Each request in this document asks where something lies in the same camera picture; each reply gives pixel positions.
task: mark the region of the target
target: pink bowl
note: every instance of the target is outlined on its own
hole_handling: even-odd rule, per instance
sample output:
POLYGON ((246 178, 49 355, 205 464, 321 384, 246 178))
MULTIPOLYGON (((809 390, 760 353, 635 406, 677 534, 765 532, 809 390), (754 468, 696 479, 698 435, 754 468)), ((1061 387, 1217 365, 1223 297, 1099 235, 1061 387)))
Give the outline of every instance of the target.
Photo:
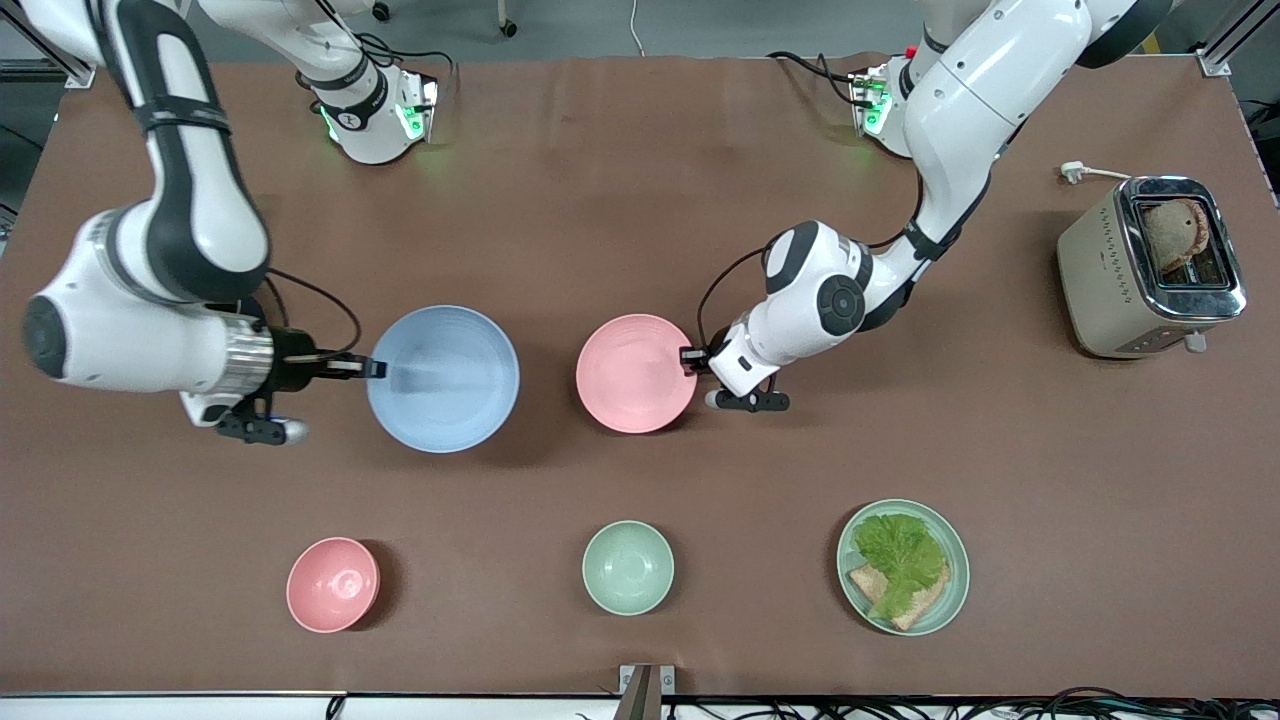
POLYGON ((312 633, 346 630, 378 597, 378 562, 351 538, 323 539, 298 556, 284 597, 293 619, 312 633))
POLYGON ((620 433, 648 433, 671 423, 698 387, 698 378, 680 364, 680 348, 689 345, 680 328, 654 315, 604 323, 577 356, 582 405, 620 433))

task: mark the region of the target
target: brown table surface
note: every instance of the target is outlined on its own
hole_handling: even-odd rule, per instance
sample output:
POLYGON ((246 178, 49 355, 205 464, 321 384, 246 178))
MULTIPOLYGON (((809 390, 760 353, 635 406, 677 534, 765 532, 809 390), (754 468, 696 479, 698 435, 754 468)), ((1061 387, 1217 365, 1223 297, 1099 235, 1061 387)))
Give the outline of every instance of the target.
MULTIPOLYGON (((246 447, 188 427, 173 393, 40 377, 26 299, 87 217, 152 186, 115 88, 68 94, 0 263, 4 691, 595 692, 634 661, 673 662, 698 693, 1280 691, 1280 222, 1228 82, 1194 60, 1073 70, 910 306, 782 372, 790 413, 699 404, 645 437, 579 404, 593 329, 654 313, 691 333, 710 279, 773 233, 820 218, 878 241, 911 213, 910 163, 855 138, 819 78, 767 60, 467 67, 440 145, 371 168, 325 141, 292 68, 215 76, 275 264, 346 299, 365 351, 416 307, 481 310, 520 354, 520 401, 489 442, 438 456, 387 436, 360 383, 321 382, 276 404, 311 439, 246 447), (1074 348, 1052 252, 1111 183, 1061 184, 1071 159, 1215 192, 1249 307, 1208 354, 1074 348), (968 605, 933 635, 870 629, 837 587, 841 528, 884 497, 933 506, 969 550, 968 605), (623 518, 676 552, 641 618, 582 588, 586 541, 623 518), (376 541, 385 592, 362 632, 315 635, 284 578, 338 534, 376 541)), ((762 297, 758 273, 724 284, 712 329, 762 297)), ((285 292, 294 324, 346 338, 340 314, 285 292)))

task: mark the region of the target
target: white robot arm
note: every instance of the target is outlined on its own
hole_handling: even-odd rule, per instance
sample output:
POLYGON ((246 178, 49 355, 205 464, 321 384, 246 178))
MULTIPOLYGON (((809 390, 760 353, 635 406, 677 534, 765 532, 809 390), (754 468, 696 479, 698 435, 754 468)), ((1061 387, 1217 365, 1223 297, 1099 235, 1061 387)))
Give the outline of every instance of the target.
POLYGON ((305 425, 256 401, 312 377, 379 368, 349 355, 337 360, 358 359, 358 372, 338 372, 330 356, 298 363, 317 354, 306 333, 206 307, 250 297, 270 250, 191 28, 168 0, 45 0, 28 13, 50 40, 111 72, 156 177, 150 199, 86 222, 63 269, 31 299, 32 363, 65 384, 178 391, 193 424, 247 442, 302 439, 305 425))
MULTIPOLYGON (((1167 10, 1167 0, 1162 1, 1167 10)), ((897 110, 920 176, 915 215, 878 255, 814 220, 773 238, 765 252, 768 297, 717 336, 705 348, 709 357, 686 354, 692 369, 709 369, 723 384, 708 402, 753 411, 785 409, 785 396, 756 391, 764 379, 888 322, 928 266, 960 236, 1014 132, 1082 53, 1124 22, 1126 9, 1143 3, 996 0, 986 5, 919 76, 909 101, 897 110)))
POLYGON ((293 63, 320 99, 329 136, 352 160, 389 163, 426 137, 435 78, 376 63, 340 18, 374 0, 201 0, 218 24, 293 63))

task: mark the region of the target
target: green bowl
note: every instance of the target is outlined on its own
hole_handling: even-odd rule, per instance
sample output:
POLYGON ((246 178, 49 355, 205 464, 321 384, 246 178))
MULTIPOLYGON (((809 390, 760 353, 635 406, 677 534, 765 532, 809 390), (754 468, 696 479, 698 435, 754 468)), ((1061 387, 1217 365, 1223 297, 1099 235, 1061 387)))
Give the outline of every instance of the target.
POLYGON ((671 591, 676 559, 667 538, 639 520, 618 520, 595 533, 582 553, 582 583, 614 615, 649 612, 671 591))

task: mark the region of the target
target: toaster slot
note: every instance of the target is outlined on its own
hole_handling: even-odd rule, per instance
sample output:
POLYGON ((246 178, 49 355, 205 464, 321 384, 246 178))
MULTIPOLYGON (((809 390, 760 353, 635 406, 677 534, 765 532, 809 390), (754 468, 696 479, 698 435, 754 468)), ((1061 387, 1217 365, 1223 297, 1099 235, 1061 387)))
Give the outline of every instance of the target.
POLYGON ((1143 196, 1140 200, 1134 202, 1134 215, 1142 229, 1142 252, 1139 254, 1139 261, 1142 261, 1151 272, 1149 277, 1156 278, 1156 283, 1171 291, 1179 290, 1225 290, 1231 287, 1234 283, 1234 277, 1231 275, 1230 264, 1226 261, 1226 256, 1222 250, 1222 238, 1219 234, 1217 224, 1213 222, 1207 223, 1208 229, 1208 243, 1204 250, 1197 252, 1190 259, 1188 259, 1181 265, 1169 270, 1167 273, 1160 272, 1156 268, 1153 260, 1153 250, 1149 246, 1151 242, 1151 228, 1147 227, 1147 213, 1146 210, 1157 208, 1171 200, 1189 200, 1194 202, 1204 213, 1206 218, 1213 218, 1213 214, 1203 199, 1196 196, 1185 195, 1171 195, 1171 196, 1143 196))

